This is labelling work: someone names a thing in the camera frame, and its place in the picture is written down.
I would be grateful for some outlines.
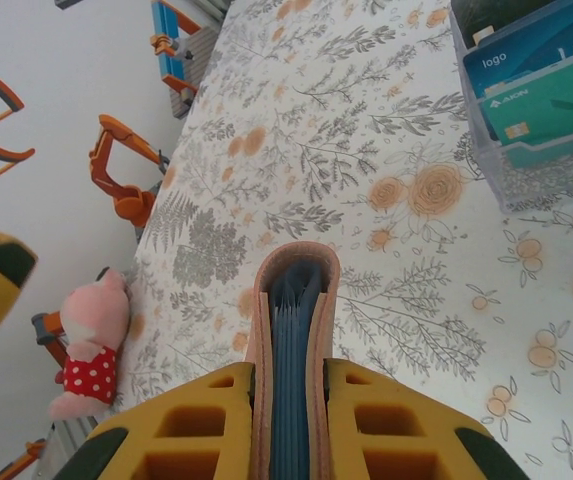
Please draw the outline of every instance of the stuffed toy ear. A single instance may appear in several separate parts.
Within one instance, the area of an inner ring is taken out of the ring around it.
[[[112,268],[106,270],[106,273],[104,273],[104,276],[101,278],[101,282],[103,285],[105,285],[110,289],[114,290],[126,289],[126,282],[124,281],[124,277],[122,277],[121,273]]]

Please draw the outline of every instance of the red polka dot dress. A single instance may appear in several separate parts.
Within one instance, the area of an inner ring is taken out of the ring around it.
[[[115,351],[103,347],[90,362],[66,357],[64,365],[64,390],[76,395],[94,397],[111,404],[115,398],[117,363]]]

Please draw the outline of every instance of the pink stuffed toy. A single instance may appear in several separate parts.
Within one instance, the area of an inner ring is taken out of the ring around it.
[[[53,420],[97,415],[113,403],[116,356],[128,329],[130,306],[121,274],[108,269],[71,293],[59,312],[68,336],[64,393],[50,405]]]

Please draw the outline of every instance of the floral tablecloth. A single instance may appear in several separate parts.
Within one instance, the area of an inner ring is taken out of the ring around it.
[[[573,478],[573,192],[500,213],[451,42],[445,1],[234,3],[130,272],[117,410],[241,360],[260,262],[315,240],[335,356]]]

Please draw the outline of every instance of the white wall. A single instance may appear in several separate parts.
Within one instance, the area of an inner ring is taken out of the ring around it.
[[[185,7],[181,1],[172,3]],[[190,6],[184,11],[207,21]],[[89,179],[98,115],[115,116],[168,156],[181,131],[149,45],[152,33],[149,0],[83,0],[65,11],[53,0],[0,0],[0,79],[26,105],[0,123],[0,146],[37,150],[0,177],[0,231],[39,256],[0,327],[0,468],[25,441],[46,433],[46,408],[59,392],[56,364],[35,344],[31,316],[58,309],[103,266],[126,268],[135,251],[132,228]],[[113,152],[118,181],[147,186],[160,178],[126,148]]]

